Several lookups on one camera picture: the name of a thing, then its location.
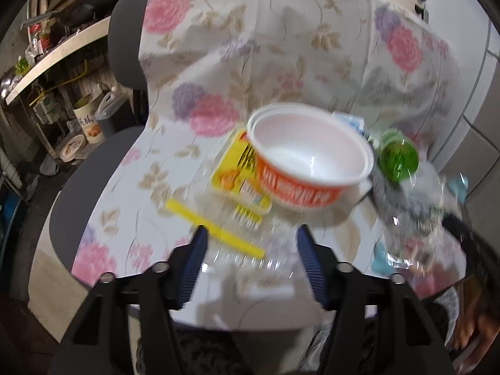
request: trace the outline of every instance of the yellow stick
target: yellow stick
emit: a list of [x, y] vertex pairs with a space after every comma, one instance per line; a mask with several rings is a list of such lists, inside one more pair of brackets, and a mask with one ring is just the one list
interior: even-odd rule
[[180, 201], [170, 199], [165, 204], [165, 207], [195, 225], [204, 225], [210, 234], [217, 237], [221, 243], [226, 244], [231, 248], [237, 249], [246, 255], [259, 259], [263, 259], [266, 255], [266, 251], [264, 251], [264, 249], [257, 247], [256, 245], [252, 245], [248, 241], [231, 234], [219, 225], [203, 218], [188, 207], [184, 206]]

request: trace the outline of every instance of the floral tablecloth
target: floral tablecloth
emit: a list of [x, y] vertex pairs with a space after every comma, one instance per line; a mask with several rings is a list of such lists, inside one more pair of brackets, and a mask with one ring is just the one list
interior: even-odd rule
[[[140, 273], [189, 241], [190, 225], [165, 210], [166, 200], [186, 190], [226, 133], [259, 106], [292, 101], [351, 112], [375, 136], [397, 126], [429, 144], [457, 79], [448, 44], [389, 0], [148, 0], [139, 61], [147, 127], [83, 234], [72, 274], [89, 284], [106, 271]], [[362, 203], [322, 233], [362, 271], [380, 235], [373, 213]], [[174, 318], [209, 328], [298, 328], [323, 319], [304, 280], [233, 289], [230, 278], [202, 274]], [[281, 314], [290, 306], [292, 321]], [[263, 312], [274, 314], [262, 319]]]

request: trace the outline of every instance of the yellow food packet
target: yellow food packet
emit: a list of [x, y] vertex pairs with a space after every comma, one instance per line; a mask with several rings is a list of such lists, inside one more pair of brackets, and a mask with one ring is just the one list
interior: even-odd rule
[[257, 214], [267, 214], [271, 210], [273, 204], [258, 183], [255, 151], [244, 129], [236, 133], [210, 182], [215, 190]]

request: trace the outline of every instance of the dark floor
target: dark floor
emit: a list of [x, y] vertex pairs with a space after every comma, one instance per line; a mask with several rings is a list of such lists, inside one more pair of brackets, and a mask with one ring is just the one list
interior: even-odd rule
[[54, 199], [76, 168], [60, 171], [56, 176], [40, 176], [37, 190], [27, 208], [14, 251], [12, 279], [9, 295], [17, 300], [28, 301], [29, 272], [38, 238]]

